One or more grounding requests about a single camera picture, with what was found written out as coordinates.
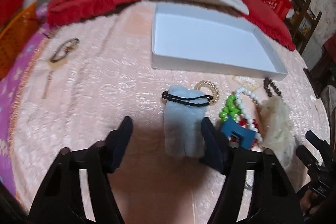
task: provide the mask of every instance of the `red bag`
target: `red bag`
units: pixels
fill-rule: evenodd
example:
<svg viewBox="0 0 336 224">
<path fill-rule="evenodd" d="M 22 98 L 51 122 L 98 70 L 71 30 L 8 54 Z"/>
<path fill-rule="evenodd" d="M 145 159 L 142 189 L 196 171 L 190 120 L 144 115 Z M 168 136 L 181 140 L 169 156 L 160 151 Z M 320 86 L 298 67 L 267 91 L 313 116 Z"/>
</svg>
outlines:
<svg viewBox="0 0 336 224">
<path fill-rule="evenodd" d="M 269 5 L 281 20 L 284 20 L 286 18 L 289 9 L 292 8 L 292 4 L 289 0 L 261 0 L 261 1 Z"/>
<path fill-rule="evenodd" d="M 248 21 L 257 25 L 266 35 L 277 40 L 290 51 L 295 50 L 296 46 L 292 42 L 292 37 L 286 24 L 270 6 L 262 0 L 242 1 L 249 8 L 250 13 L 248 15 L 243 14 Z"/>
</svg>

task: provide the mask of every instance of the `bed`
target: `bed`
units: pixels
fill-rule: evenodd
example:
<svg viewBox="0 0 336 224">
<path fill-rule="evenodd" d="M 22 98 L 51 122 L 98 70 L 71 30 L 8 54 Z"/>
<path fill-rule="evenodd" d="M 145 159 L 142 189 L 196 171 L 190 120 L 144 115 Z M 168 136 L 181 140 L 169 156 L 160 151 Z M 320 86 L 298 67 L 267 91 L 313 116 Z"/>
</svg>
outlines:
<svg viewBox="0 0 336 224">
<path fill-rule="evenodd" d="M 250 88 L 260 99 L 267 94 L 263 79 L 152 69 L 155 7 L 153 2 L 140 1 L 118 14 L 62 27 L 50 39 L 43 35 L 49 32 L 43 25 L 0 83 L 0 175 L 26 210 L 61 148 L 87 148 L 130 116 L 133 135 L 120 168 L 109 175 L 125 223 L 196 224 L 209 219 L 225 177 L 196 160 L 174 160 L 165 154 L 161 94 L 175 84 L 193 88 L 201 80 L 215 83 L 220 99 L 206 113 L 213 123 L 219 120 L 226 97 L 239 86 Z M 43 99 L 50 71 L 45 60 L 73 37 L 80 44 L 67 63 L 54 71 Z M 320 155 L 305 140 L 305 132 L 312 130 L 330 140 L 324 106 L 314 97 L 299 53 L 268 40 L 288 70 L 288 76 L 275 83 L 292 109 L 293 134 L 321 163 Z M 245 101 L 246 109 L 253 111 L 252 102 Z M 295 190 L 309 179 L 297 157 L 287 174 Z M 93 220 L 84 172 L 81 179 L 85 212 Z M 252 171 L 246 183 L 239 219 L 248 212 Z"/>
</svg>

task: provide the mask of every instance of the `hand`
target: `hand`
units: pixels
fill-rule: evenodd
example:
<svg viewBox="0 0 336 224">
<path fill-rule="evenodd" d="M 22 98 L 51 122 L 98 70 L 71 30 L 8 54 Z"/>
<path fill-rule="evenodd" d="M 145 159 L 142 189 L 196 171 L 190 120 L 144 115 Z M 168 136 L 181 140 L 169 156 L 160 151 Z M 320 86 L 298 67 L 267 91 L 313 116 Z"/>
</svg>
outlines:
<svg viewBox="0 0 336 224">
<path fill-rule="evenodd" d="M 321 204 L 318 204 L 317 206 L 310 208 L 312 202 L 316 198 L 318 198 L 318 196 L 319 195 L 314 193 L 312 190 L 307 190 L 303 198 L 300 200 L 300 207 L 304 215 L 306 214 L 313 215 L 320 208 Z"/>
</svg>

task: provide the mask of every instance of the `white bead necklace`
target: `white bead necklace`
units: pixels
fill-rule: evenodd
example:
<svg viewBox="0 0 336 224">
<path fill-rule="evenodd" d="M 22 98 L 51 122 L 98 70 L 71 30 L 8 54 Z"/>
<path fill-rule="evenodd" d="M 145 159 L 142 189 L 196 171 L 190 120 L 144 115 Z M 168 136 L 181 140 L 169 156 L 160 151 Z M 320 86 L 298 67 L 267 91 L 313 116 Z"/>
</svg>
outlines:
<svg viewBox="0 0 336 224">
<path fill-rule="evenodd" d="M 263 138 L 261 137 L 258 129 L 255 128 L 251 115 L 246 113 L 245 106 L 243 105 L 243 101 L 240 98 L 241 93 L 244 93 L 245 95 L 249 96 L 254 101 L 254 103 L 257 104 L 258 106 L 261 104 L 261 101 L 258 99 L 258 97 L 253 92 L 251 92 L 250 90 L 244 87 L 240 87 L 235 90 L 236 106 L 240 109 L 241 114 L 247 120 L 248 128 L 250 130 L 255 131 L 255 138 L 257 139 L 258 143 L 261 144 L 263 142 Z"/>
</svg>

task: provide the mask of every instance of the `bedspread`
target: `bedspread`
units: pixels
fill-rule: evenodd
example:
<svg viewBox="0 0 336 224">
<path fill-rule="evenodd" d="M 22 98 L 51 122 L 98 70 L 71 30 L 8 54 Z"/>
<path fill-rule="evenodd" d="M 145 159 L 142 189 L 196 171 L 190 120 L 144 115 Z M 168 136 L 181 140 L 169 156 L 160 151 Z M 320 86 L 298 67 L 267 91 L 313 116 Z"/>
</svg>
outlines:
<svg viewBox="0 0 336 224">
<path fill-rule="evenodd" d="M 46 5 L 40 6 L 36 10 L 36 17 L 43 21 Z M 16 93 L 20 85 L 21 77 L 28 63 L 30 62 L 34 51 L 45 38 L 44 33 L 49 32 L 48 24 L 41 25 L 39 30 L 29 39 L 22 52 L 17 56 L 12 68 L 0 81 L 0 181 L 10 191 L 15 193 L 13 181 L 12 166 L 8 155 L 8 128 L 11 106 L 16 98 Z"/>
<path fill-rule="evenodd" d="M 152 69 L 154 9 L 154 3 L 140 2 L 120 14 L 65 26 L 46 46 L 23 83 L 24 92 L 17 98 L 18 113 L 12 117 L 16 126 L 11 132 L 10 157 L 18 197 L 28 209 L 61 148 L 88 148 L 128 115 L 133 119 L 133 134 L 121 167 L 109 175 L 125 223 L 196 224 L 209 219 L 224 176 L 196 160 L 175 160 L 165 154 L 165 102 L 161 93 L 171 85 L 193 88 L 200 80 L 210 80 L 220 91 L 219 102 L 207 108 L 206 116 L 214 123 L 226 97 L 239 86 L 254 90 L 260 99 L 266 99 L 267 94 L 262 79 Z M 79 38 L 80 45 L 68 55 L 67 64 L 55 70 L 43 99 L 49 72 L 45 60 L 73 37 Z M 297 51 L 290 52 L 269 41 L 289 72 L 283 81 L 275 83 L 292 109 L 293 134 L 304 144 L 307 130 L 329 141 L 326 112 L 322 102 L 313 97 L 302 71 L 306 67 L 303 59 Z M 243 100 L 246 109 L 253 111 L 253 103 L 247 97 Z M 312 152 L 321 162 L 320 155 Z M 296 190 L 307 179 L 305 167 L 296 157 L 287 174 Z M 81 179 L 85 182 L 84 172 Z M 252 171 L 248 172 L 247 183 L 253 183 Z M 82 192 L 87 217 L 94 219 L 85 183 Z M 239 219 L 246 217 L 250 198 L 251 191 L 244 190 Z"/>
</svg>

